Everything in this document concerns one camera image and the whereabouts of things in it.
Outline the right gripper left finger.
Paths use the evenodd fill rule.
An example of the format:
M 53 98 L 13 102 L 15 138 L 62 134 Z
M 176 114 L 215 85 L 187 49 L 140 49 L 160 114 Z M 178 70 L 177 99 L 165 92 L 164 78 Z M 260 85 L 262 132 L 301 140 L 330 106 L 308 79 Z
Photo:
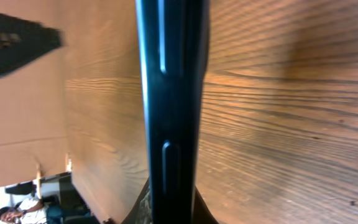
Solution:
M 143 186 L 132 210 L 122 224 L 152 224 L 152 206 L 149 179 Z

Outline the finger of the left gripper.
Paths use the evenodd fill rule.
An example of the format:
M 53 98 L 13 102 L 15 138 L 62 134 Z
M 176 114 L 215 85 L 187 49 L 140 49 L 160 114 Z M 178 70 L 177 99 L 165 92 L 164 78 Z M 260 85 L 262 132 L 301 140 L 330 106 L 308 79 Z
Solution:
M 61 46 L 59 30 L 0 13 L 0 77 Z

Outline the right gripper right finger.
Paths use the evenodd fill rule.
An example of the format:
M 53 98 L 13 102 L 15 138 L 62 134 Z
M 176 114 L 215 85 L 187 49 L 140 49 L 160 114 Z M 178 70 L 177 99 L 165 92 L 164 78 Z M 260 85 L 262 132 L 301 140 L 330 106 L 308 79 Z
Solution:
M 219 224 L 209 211 L 200 192 L 195 188 L 195 201 L 193 206 L 193 224 Z

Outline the Galaxy smartphone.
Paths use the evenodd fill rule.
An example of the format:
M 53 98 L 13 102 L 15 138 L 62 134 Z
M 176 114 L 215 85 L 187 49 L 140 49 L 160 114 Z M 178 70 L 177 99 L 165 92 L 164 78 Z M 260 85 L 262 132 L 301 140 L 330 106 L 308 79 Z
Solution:
M 191 223 L 209 1 L 137 0 L 135 9 L 152 218 Z

